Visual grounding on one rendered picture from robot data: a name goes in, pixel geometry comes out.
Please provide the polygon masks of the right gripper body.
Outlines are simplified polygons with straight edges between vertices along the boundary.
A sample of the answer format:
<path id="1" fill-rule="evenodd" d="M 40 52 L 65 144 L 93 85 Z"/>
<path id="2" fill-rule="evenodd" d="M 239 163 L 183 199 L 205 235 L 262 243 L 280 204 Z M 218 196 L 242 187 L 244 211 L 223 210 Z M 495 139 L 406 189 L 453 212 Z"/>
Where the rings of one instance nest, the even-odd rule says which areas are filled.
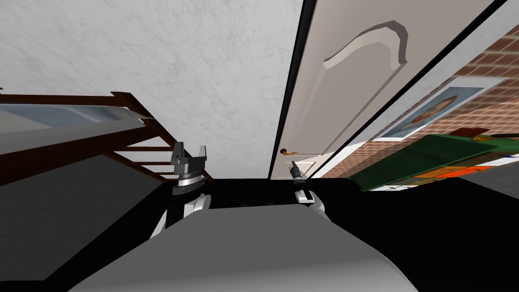
<path id="1" fill-rule="evenodd" d="M 299 169 L 299 167 L 297 166 L 295 161 L 291 161 L 291 166 L 289 168 L 289 172 L 290 172 L 291 177 L 293 178 L 295 184 L 303 183 L 305 181 L 305 179 L 303 178 L 303 175 L 301 173 L 301 170 Z"/>

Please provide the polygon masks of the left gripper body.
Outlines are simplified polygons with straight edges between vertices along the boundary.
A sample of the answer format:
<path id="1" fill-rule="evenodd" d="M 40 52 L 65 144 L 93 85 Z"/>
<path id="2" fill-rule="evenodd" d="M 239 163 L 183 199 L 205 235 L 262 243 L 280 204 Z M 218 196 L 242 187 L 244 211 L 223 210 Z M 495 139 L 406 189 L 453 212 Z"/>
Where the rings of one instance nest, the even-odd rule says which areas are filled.
<path id="1" fill-rule="evenodd" d="M 183 157 L 171 159 L 174 166 L 174 175 L 187 175 L 202 172 L 206 166 L 207 156 Z"/>

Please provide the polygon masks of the beige door leaf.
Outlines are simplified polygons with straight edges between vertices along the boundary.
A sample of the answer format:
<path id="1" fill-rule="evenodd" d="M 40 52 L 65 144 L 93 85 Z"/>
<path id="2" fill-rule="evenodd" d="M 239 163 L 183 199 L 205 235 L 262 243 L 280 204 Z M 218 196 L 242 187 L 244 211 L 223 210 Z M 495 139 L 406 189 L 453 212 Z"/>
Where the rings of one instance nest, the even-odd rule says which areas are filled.
<path id="1" fill-rule="evenodd" d="M 317 0 L 271 179 L 316 171 L 492 2 Z"/>

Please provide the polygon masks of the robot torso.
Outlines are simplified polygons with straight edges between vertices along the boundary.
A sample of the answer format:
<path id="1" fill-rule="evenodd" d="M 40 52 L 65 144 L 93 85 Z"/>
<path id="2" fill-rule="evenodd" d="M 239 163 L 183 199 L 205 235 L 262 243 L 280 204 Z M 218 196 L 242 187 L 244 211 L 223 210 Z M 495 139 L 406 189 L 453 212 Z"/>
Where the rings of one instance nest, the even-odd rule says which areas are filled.
<path id="1" fill-rule="evenodd" d="M 196 211 L 70 292 L 417 292 L 379 251 L 299 204 Z"/>

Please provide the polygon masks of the green shelf with items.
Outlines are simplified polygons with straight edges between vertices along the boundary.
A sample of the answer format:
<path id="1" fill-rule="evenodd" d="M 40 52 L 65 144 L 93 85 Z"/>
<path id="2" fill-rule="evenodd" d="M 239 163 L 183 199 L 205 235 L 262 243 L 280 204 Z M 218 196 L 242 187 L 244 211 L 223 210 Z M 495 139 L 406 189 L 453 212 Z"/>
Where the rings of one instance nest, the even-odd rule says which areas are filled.
<path id="1" fill-rule="evenodd" d="M 429 134 L 351 175 L 349 180 L 368 191 L 494 151 L 519 153 L 519 140 Z"/>

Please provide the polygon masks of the framed portrait picture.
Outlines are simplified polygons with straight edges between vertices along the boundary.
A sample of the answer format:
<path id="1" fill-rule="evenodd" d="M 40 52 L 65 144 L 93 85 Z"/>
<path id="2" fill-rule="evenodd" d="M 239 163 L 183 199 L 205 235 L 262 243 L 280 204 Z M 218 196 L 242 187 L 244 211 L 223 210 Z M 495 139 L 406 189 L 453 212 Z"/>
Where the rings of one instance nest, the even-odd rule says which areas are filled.
<path id="1" fill-rule="evenodd" d="M 506 78 L 456 77 L 419 104 L 374 141 L 403 141 L 453 110 L 507 80 Z"/>

